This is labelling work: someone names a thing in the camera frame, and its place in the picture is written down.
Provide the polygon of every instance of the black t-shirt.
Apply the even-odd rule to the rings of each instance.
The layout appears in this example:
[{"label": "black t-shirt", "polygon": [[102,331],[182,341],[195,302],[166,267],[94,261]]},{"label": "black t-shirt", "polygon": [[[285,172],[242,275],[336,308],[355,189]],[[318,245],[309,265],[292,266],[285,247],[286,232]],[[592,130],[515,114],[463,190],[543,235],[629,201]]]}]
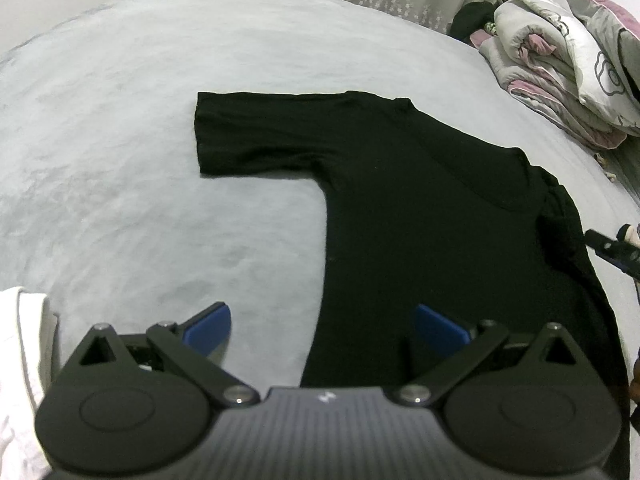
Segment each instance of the black t-shirt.
[{"label": "black t-shirt", "polygon": [[[201,93],[195,133],[202,173],[302,170],[324,191],[324,291],[303,386],[409,381],[422,303],[512,332],[560,322],[628,418],[616,321],[578,212],[522,150],[463,134],[409,99],[354,91]],[[626,435],[614,454],[626,453],[628,472]]]}]

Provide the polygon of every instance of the black round object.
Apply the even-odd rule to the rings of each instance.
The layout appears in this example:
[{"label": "black round object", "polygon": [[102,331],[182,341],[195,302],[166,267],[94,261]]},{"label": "black round object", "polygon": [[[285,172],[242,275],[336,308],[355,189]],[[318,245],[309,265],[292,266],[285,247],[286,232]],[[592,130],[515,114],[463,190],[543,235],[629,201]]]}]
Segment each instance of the black round object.
[{"label": "black round object", "polygon": [[600,464],[620,431],[620,413],[601,384],[562,380],[562,365],[538,384],[517,368],[460,384],[444,407],[452,437],[469,454],[525,475],[570,474]]},{"label": "black round object", "polygon": [[189,381],[142,371],[118,386],[55,384],[36,414],[42,447],[81,474],[129,475],[175,461],[199,443],[209,404]]}]

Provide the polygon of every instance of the pile of bedding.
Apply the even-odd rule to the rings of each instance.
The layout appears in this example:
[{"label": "pile of bedding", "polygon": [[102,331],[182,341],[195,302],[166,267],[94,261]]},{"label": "pile of bedding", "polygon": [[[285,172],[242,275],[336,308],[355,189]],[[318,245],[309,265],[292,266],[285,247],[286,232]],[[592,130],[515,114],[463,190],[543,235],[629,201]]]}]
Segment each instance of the pile of bedding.
[{"label": "pile of bedding", "polygon": [[640,23],[609,0],[508,0],[470,37],[501,88],[594,150],[640,136]]}]

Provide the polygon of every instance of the hand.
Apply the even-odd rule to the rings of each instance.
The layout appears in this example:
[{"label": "hand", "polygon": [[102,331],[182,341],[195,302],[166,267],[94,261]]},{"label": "hand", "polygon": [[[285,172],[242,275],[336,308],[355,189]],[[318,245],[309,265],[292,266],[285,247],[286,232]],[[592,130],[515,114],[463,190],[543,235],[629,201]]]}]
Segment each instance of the hand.
[{"label": "hand", "polygon": [[632,400],[640,404],[640,350],[638,351],[638,360],[634,365],[634,378],[629,386],[629,395]]}]

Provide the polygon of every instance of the blue gripper pad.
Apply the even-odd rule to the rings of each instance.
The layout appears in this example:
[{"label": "blue gripper pad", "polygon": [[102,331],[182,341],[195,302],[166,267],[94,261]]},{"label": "blue gripper pad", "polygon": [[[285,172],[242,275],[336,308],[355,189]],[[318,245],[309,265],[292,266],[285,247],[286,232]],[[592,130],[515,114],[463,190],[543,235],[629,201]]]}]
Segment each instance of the blue gripper pad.
[{"label": "blue gripper pad", "polygon": [[420,338],[444,358],[471,343],[464,327],[423,304],[415,310],[415,327]]},{"label": "blue gripper pad", "polygon": [[200,355],[208,356],[231,332],[231,310],[222,304],[184,330],[182,342]]}]

